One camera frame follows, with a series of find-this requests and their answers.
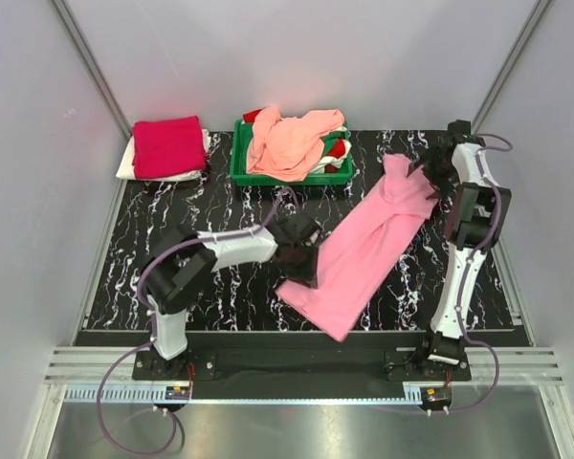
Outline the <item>pink t shirt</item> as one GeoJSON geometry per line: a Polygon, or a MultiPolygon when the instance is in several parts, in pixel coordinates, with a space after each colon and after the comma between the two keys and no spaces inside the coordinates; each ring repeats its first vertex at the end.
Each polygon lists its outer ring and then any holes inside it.
{"type": "Polygon", "coordinates": [[[285,281],[277,296],[341,342],[431,217],[436,202],[423,172],[402,154],[386,155],[384,175],[319,247],[318,286],[285,281]]]}

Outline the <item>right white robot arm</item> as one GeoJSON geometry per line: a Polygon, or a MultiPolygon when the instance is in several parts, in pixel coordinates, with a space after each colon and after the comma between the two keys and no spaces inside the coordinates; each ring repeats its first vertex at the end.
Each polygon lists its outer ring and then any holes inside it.
{"type": "Polygon", "coordinates": [[[449,262],[444,286],[427,336],[414,355],[416,370],[424,378],[436,379],[448,369],[467,365],[465,348],[472,341],[466,321],[475,283],[498,242],[512,199],[511,190],[493,177],[486,153],[511,149],[508,141],[503,146],[486,144],[481,135],[472,132],[468,120],[454,120],[440,143],[408,168],[409,175],[423,173],[434,190],[433,197],[455,190],[445,230],[449,262]]]}

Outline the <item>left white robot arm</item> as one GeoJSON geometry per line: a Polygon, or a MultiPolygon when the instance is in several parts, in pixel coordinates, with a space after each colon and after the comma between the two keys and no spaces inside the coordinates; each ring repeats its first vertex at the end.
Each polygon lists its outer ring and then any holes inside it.
{"type": "Polygon", "coordinates": [[[154,367],[169,379],[186,371],[188,307],[213,273],[271,262],[286,279],[315,288],[319,236],[319,224],[305,213],[223,232],[174,228],[145,261],[136,292],[151,316],[154,367]]]}

